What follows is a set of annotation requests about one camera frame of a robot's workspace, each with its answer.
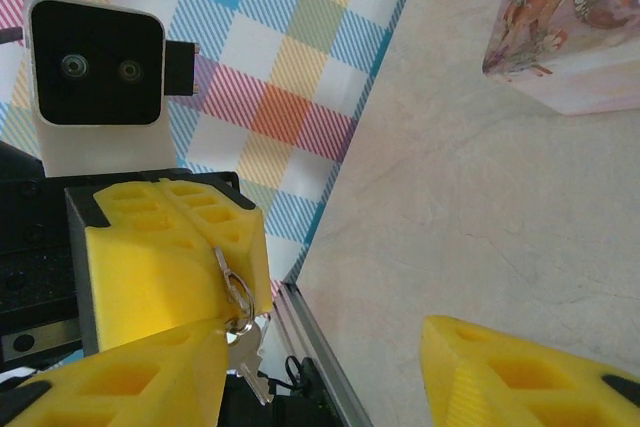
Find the key ring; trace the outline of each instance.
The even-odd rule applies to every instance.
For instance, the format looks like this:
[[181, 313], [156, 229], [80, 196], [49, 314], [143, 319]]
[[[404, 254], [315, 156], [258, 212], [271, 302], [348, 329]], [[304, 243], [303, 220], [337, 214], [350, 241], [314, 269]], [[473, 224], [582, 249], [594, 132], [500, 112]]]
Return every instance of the key ring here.
[[[222, 275], [224, 276], [227, 293], [230, 296], [229, 300], [231, 302], [235, 302], [244, 314], [244, 319], [234, 319], [227, 323], [229, 333], [234, 335], [246, 334], [251, 329], [254, 319], [256, 318], [256, 306], [253, 299], [253, 293], [247, 286], [246, 282], [229, 268], [227, 261], [224, 258], [224, 254], [222, 253], [222, 249], [220, 247], [214, 247], [214, 251], [216, 258], [218, 259], [218, 264], [220, 265], [220, 270], [222, 270]], [[235, 283], [233, 282], [234, 280], [240, 284], [240, 287], [246, 295], [246, 299], [235, 286]]]

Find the white table surface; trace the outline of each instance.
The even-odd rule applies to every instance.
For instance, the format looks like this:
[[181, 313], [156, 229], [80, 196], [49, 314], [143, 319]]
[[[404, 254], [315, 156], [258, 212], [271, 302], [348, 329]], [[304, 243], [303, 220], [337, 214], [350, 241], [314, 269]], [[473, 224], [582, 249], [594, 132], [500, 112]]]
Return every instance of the white table surface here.
[[486, 79], [500, 0], [408, 0], [299, 280], [376, 426], [429, 426], [447, 314], [640, 373], [640, 110]]

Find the floral box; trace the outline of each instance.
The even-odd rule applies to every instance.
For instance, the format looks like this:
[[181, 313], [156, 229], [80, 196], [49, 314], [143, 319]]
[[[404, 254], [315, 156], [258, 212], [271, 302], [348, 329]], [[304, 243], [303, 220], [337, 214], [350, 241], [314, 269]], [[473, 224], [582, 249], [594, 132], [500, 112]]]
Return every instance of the floral box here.
[[640, 107], [640, 0], [502, 0], [483, 62], [567, 115]]

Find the black connector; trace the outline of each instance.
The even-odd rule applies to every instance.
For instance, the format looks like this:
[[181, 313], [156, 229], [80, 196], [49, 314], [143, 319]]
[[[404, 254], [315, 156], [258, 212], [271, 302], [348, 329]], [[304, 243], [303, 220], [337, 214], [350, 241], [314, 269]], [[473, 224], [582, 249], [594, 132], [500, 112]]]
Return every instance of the black connector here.
[[194, 95], [194, 67], [199, 46], [167, 40], [164, 58], [164, 95]]

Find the plaid fabric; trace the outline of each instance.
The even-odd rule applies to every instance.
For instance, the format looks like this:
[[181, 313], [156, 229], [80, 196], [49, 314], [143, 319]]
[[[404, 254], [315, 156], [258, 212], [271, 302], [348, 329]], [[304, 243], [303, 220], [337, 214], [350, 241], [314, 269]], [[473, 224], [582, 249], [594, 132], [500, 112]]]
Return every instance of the plaid fabric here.
[[[0, 28], [24, 0], [0, 0]], [[199, 42], [199, 93], [171, 99], [178, 163], [235, 170], [264, 211], [272, 275], [306, 254], [405, 0], [90, 0]], [[37, 155], [24, 46], [0, 47], [0, 138]]]

